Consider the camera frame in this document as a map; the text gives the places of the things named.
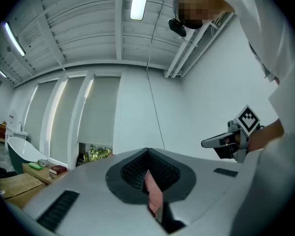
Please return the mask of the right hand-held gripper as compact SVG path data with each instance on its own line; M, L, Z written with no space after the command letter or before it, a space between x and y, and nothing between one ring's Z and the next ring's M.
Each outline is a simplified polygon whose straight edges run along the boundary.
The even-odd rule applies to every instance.
M248 153L250 135L263 128L260 119L247 105L235 119L228 121L227 127L226 133L203 140L201 146L214 149L221 159L243 162Z

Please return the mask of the person's left hand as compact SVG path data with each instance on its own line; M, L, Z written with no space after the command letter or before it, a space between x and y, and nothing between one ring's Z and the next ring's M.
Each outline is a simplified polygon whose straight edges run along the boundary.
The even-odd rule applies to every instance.
M145 175L145 187L148 192L148 208L155 218L159 217L163 208L163 193L148 170Z

